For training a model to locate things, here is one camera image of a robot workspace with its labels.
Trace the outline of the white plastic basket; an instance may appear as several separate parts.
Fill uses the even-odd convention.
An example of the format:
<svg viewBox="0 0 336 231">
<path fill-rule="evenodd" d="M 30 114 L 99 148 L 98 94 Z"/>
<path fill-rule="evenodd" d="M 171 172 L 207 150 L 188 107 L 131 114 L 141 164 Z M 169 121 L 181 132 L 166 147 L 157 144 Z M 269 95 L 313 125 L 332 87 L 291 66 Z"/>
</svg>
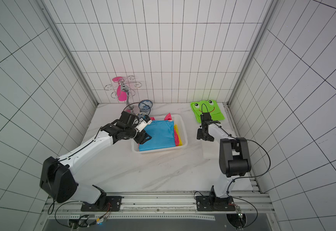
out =
<svg viewBox="0 0 336 231">
<path fill-rule="evenodd" d="M 139 151 L 139 144 L 137 144 L 135 141 L 132 141 L 131 142 L 131 146 L 132 146 L 132 152 L 134 153 L 140 153 L 140 154 L 145 154 L 145 153 L 152 153 L 152 152 L 159 152 L 159 151 L 171 151 L 171 150 L 175 150 L 175 149 L 181 149 L 181 148 L 184 148 L 187 146 L 187 133 L 186 133 L 186 129 L 185 129 L 185 126 L 184 126 L 184 122 L 181 118 L 180 115 L 176 115 L 176 114 L 173 114 L 171 115 L 172 116 L 172 119 L 174 121 L 174 124 L 178 126 L 179 128 L 179 134 L 180 134 L 180 137 L 182 139 L 182 142 L 183 142 L 183 145 L 182 146 L 176 146 L 176 147 L 172 147 L 172 148 L 164 148 L 164 149 L 156 149 L 156 150 L 150 150 L 150 151 L 142 151 L 140 152 Z M 165 118 L 164 115 L 158 115 L 158 116 L 154 116 L 154 118 L 156 120 L 163 120 Z"/>
</svg>

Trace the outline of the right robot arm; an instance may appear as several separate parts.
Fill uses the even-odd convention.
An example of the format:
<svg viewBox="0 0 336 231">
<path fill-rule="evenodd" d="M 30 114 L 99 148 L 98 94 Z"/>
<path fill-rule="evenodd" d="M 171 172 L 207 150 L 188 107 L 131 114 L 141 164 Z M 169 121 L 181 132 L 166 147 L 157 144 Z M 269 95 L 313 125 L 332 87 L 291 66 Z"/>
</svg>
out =
<svg viewBox="0 0 336 231">
<path fill-rule="evenodd" d="M 230 192 L 235 186 L 236 180 L 244 179 L 251 171 L 248 141 L 243 137 L 233 137 L 226 132 L 220 122 L 212 120 L 209 112 L 200 115 L 201 126 L 197 130 L 197 139 L 213 142 L 217 145 L 213 151 L 204 148 L 218 157 L 221 175 L 218 182 L 210 190 L 209 204 L 229 203 Z"/>
</svg>

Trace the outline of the pink rabbit raincoat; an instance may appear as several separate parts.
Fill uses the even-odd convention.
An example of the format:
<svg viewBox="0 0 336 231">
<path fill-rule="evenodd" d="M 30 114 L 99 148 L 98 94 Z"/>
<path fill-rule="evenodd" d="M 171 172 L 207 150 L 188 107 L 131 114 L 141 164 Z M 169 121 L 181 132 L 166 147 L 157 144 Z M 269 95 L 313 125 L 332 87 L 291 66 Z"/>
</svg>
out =
<svg viewBox="0 0 336 231">
<path fill-rule="evenodd" d="M 163 120 L 153 121 L 147 127 L 147 132 L 152 136 L 151 144 L 148 144 L 150 149 L 163 149 L 179 146 L 180 139 L 175 129 L 175 124 L 171 114 L 167 114 Z"/>
</svg>

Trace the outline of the yellow raincoat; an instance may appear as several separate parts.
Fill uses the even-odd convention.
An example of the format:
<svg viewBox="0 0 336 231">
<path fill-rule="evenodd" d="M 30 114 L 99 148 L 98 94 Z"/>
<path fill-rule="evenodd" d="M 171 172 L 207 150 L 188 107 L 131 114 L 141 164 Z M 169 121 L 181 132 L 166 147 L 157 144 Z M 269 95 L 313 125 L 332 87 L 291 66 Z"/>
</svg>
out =
<svg viewBox="0 0 336 231">
<path fill-rule="evenodd" d="M 175 145 L 176 146 L 182 146 L 183 142 L 179 134 L 179 128 L 177 125 L 174 125 L 174 139 L 175 139 Z"/>
</svg>

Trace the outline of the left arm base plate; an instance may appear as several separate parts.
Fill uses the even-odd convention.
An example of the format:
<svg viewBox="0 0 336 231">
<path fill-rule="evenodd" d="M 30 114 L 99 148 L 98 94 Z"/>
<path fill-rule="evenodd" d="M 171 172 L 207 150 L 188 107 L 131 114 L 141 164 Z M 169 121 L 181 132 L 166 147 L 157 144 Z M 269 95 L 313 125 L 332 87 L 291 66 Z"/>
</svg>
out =
<svg viewBox="0 0 336 231">
<path fill-rule="evenodd" d="M 82 203 L 82 212 L 118 212 L 121 208 L 122 196 L 102 195 L 94 204 Z"/>
</svg>

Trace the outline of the blue raincoat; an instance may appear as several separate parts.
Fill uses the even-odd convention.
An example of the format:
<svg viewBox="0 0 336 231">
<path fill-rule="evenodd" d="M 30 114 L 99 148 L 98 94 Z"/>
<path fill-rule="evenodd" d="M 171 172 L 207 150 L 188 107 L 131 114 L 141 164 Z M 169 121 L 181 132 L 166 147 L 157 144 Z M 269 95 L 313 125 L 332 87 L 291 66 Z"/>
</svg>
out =
<svg viewBox="0 0 336 231">
<path fill-rule="evenodd" d="M 156 149 L 175 147 L 174 122 L 168 120 L 154 120 L 145 128 L 145 131 L 152 137 L 144 144 L 139 145 L 139 151 L 150 151 Z"/>
</svg>

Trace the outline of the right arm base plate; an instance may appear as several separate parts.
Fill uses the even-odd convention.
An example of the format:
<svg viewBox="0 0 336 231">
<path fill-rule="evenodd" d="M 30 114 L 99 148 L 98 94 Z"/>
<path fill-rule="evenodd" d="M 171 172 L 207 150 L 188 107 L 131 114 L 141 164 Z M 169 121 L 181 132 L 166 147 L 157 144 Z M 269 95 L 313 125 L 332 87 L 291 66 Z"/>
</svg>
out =
<svg viewBox="0 0 336 231">
<path fill-rule="evenodd" d="M 201 212 L 232 212 L 236 210 L 234 200 L 231 196 L 227 198 L 196 196 L 195 200 L 197 211 Z"/>
</svg>

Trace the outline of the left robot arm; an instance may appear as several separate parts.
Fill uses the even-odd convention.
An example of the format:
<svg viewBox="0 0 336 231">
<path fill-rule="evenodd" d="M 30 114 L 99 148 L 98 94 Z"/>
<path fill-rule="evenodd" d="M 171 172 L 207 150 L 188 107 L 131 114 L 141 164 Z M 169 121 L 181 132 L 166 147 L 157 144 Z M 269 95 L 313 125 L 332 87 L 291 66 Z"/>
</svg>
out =
<svg viewBox="0 0 336 231">
<path fill-rule="evenodd" d="M 96 135 L 73 151 L 59 158 L 49 157 L 43 162 L 39 186 L 55 202 L 78 200 L 95 205 L 105 192 L 97 186 L 78 183 L 75 174 L 104 149 L 120 140 L 133 139 L 137 144 L 144 144 L 152 137 L 145 128 L 152 123 L 149 116 L 138 117 L 123 111 L 119 119 L 101 127 Z"/>
</svg>

